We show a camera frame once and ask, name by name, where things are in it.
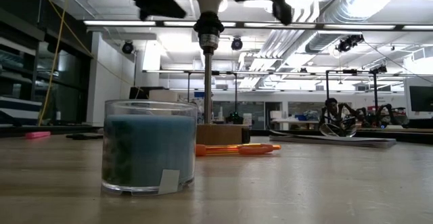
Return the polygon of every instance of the glass candle jar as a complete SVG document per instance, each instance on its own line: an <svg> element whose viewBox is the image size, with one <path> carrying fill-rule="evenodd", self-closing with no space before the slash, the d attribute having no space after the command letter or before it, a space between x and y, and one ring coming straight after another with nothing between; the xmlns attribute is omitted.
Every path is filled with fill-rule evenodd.
<svg viewBox="0 0 433 224"><path fill-rule="evenodd" d="M161 194L163 171L179 171L177 191L194 178L197 107L147 100L107 101L102 187Z"/></svg>

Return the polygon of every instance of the yellow cable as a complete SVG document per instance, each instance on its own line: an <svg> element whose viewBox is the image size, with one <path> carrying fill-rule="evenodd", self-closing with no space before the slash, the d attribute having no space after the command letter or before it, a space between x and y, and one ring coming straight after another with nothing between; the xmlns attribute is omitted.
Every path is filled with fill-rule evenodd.
<svg viewBox="0 0 433 224"><path fill-rule="evenodd" d="M62 23L60 24L59 36L57 38L57 45L55 46L55 54L54 54L54 59L53 59L53 66L51 67L51 74L49 75L47 95L45 96L45 102L43 104L42 112L39 115L38 126L41 126L43 116L45 115L45 110L47 109L47 104L48 104L48 99L49 99L49 92L51 90L51 82L53 81L54 67L55 67L55 63L57 62L57 57L58 57L58 54L59 54L60 38L62 37L63 23L64 23L64 19L65 19L66 8L68 8L68 0L65 0L65 4L63 6L63 13L62 13L62 18L61 18L62 19L62 21L61 21Z"/></svg>
<svg viewBox="0 0 433 224"><path fill-rule="evenodd" d="M56 12L56 14L61 18L62 16L60 15L60 12L57 10L57 8L55 7L54 3L51 0L48 0L49 4L53 7L54 11ZM72 29L69 27L69 25L66 23L65 20L62 20L62 23L64 23L65 27L71 32L72 36L76 39L76 41L78 41L78 43L81 45L81 47L89 54L89 56L92 57L92 59L94 59L99 65L101 65L103 68L105 68L110 74L113 74L114 76L116 76L118 79L120 79L121 81L125 82L126 84L137 88L137 94L135 96L135 98L137 98L138 94L140 91L143 91L143 89L141 89L140 87L135 86L134 84L131 84L130 82L124 80L123 78L119 77L117 74L115 74L114 72L112 72L110 69L108 69L105 65L103 65L100 61L98 61L97 59L95 59L95 56L87 49L87 47L83 44L83 42L77 37L77 35L75 34L74 31L72 31Z"/></svg>

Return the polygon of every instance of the orange pen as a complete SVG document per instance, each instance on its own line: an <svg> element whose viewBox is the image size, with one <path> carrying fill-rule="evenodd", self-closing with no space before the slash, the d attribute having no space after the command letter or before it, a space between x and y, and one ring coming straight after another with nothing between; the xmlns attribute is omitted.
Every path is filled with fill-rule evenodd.
<svg viewBox="0 0 433 224"><path fill-rule="evenodd" d="M280 145L270 145L263 143L248 143L244 145L196 145L196 156L208 155L256 155L266 154L273 150L280 150Z"/></svg>

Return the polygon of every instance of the blue candle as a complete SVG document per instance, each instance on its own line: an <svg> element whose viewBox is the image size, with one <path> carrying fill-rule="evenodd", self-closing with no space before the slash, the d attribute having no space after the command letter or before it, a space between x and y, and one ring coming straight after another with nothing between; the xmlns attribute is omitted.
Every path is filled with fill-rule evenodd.
<svg viewBox="0 0 433 224"><path fill-rule="evenodd" d="M188 116L108 115L104 123L102 179L110 185L157 191L162 170L193 179L196 120Z"/></svg>

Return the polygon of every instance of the workbench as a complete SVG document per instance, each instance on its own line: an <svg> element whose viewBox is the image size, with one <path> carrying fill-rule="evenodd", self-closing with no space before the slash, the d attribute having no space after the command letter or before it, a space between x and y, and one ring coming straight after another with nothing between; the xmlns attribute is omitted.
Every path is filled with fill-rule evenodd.
<svg viewBox="0 0 433 224"><path fill-rule="evenodd" d="M101 192L101 153L100 140L0 139L0 223L433 223L429 145L205 156L193 186L152 197Z"/></svg>

